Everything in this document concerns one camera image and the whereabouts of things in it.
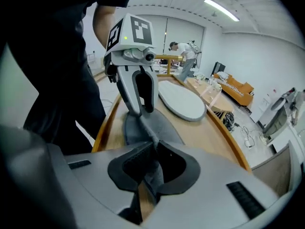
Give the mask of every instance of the floor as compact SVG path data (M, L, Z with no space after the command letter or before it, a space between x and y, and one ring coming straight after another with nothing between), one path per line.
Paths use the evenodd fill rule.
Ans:
M107 114L110 110L113 101L119 94L119 90L117 89L115 83L110 83L108 78L105 78L102 81L100 81L98 83L98 86L100 90L100 98L104 106L104 110ZM223 94L223 96L234 107L233 114L234 114L235 122L238 123L241 127L244 126L247 127L248 130L250 131L251 137L254 139L254 146L251 148L247 148L245 146L245 141L244 141L244 137L246 135L242 133L241 128L236 126L235 130L231 132L231 135L233 136L233 138L241 148L242 152L244 153L245 158L247 159L250 167L253 168L254 166L269 159L275 153L272 150L272 148L267 147L260 140L259 136L261 134L261 128L252 121L252 119L249 117L249 113L245 109L243 109L242 107L239 109L238 105L233 100L231 100L227 95ZM94 139L90 137L89 134L81 126L78 125L78 123L76 124L89 139L90 143L93 145Z
M256 165L266 161L275 154L275 150L271 147L267 147L259 138L261 133L261 127L253 122L250 118L250 114L242 107L239 106L227 95L222 93L222 95L233 105L234 107L234 121L240 125L240 127L235 126L235 130L231 132L231 135L238 143L240 149L242 150L246 160L248 161L251 168ZM254 139L250 139L250 145L253 147L248 148L245 145L245 137L247 134L242 131L241 127L246 127L249 130L249 134Z

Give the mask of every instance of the white shirt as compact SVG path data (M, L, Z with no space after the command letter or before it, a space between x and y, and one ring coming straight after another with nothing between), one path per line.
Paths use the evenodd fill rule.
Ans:
M187 60L196 58L196 54L194 53L192 47L187 43L184 42L178 43L178 52L180 55L184 52Z

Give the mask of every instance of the ceiling light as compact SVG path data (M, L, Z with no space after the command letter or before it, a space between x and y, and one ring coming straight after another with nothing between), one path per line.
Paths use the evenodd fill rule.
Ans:
M221 11L222 13L226 14L227 16L229 16L232 20L239 21L239 18L234 16L231 12L229 12L228 10L226 10L225 8L223 8L222 6L217 4L216 2L214 2L212 0L204 0L204 2L206 2L207 4L212 5L214 8L217 8L219 11Z

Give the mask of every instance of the black t-shirt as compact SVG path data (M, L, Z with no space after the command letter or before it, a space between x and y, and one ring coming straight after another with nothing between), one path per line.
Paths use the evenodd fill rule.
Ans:
M5 36L20 68L39 92L59 89L71 84L77 70L87 65L82 37L87 7L95 2L126 7L128 1L10 0Z

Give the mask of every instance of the orange sofa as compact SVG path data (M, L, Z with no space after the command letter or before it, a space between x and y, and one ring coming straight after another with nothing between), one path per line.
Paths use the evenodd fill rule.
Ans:
M214 78L219 79L219 75L214 74L213 76L214 76ZM250 92L252 92L254 88L249 83L242 84L242 83L238 82L231 75L229 75L229 77L227 79L227 83L232 86L235 86L244 95L241 96L239 93L237 93L230 87L219 83L221 85L221 87L223 88L223 91L225 91L227 94L229 94L240 105L248 106L250 104L250 102L253 100L253 96L250 95Z

